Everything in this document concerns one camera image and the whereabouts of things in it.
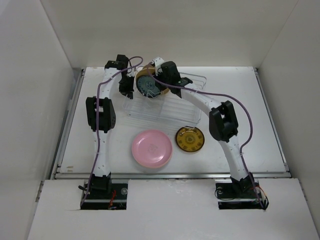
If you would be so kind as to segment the pink plate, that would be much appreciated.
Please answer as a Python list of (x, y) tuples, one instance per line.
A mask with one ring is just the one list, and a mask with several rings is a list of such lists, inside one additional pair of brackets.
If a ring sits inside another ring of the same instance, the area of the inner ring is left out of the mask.
[(140, 156), (144, 156), (148, 152), (164, 151), (172, 152), (173, 154), (173, 145), (170, 138), (157, 129), (148, 129), (140, 132), (131, 144), (131, 153), (136, 162)]

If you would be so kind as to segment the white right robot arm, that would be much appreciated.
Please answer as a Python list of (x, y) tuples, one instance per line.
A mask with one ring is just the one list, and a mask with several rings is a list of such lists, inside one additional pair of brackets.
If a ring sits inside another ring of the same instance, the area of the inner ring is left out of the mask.
[(210, 135), (218, 141), (226, 157), (233, 199), (244, 198), (255, 189), (252, 173), (248, 170), (243, 156), (243, 145), (238, 141), (238, 119), (231, 101), (221, 102), (204, 92), (187, 77), (181, 77), (173, 61), (154, 59), (154, 80), (157, 85), (168, 88), (171, 93), (188, 101), (208, 116)]

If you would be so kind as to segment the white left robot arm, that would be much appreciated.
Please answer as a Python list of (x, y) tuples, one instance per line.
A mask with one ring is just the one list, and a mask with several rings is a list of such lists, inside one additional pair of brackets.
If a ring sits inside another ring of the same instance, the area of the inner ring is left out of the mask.
[(111, 195), (111, 164), (109, 143), (111, 130), (116, 125), (116, 112), (112, 97), (116, 92), (133, 99), (135, 67), (131, 59), (119, 54), (104, 66), (104, 77), (98, 84), (96, 95), (85, 100), (88, 125), (94, 134), (94, 163), (83, 199), (104, 199)]

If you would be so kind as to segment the beige plate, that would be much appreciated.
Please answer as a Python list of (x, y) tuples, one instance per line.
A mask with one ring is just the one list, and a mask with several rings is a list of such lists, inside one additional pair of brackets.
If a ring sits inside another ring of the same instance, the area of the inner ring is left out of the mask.
[[(135, 79), (139, 76), (142, 76), (142, 75), (150, 76), (150, 74), (152, 74), (155, 77), (155, 68), (151, 65), (146, 65), (136, 74)], [(165, 90), (161, 90), (161, 92), (162, 92), (161, 96), (167, 94), (169, 91), (170, 90), (168, 88)]]

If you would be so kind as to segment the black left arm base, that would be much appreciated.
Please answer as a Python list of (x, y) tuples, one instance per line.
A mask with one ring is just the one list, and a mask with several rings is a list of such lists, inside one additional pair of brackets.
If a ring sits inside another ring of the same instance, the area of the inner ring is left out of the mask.
[(80, 200), (81, 210), (126, 210), (128, 197), (128, 182), (112, 182), (110, 193), (104, 190), (89, 190), (85, 198), (88, 182), (78, 188), (82, 191)]

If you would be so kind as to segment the dark green plate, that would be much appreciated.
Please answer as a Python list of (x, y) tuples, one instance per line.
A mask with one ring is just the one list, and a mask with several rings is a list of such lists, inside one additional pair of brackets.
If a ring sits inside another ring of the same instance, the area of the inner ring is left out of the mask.
[(137, 90), (147, 98), (156, 98), (162, 91), (156, 86), (155, 80), (149, 75), (138, 76), (135, 80)]

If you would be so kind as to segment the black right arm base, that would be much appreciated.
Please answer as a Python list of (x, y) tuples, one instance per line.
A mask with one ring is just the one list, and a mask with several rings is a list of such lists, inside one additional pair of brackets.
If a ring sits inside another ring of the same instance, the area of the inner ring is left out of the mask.
[(231, 180), (215, 181), (214, 195), (220, 210), (266, 210), (269, 199), (258, 181), (244, 181), (244, 187)]

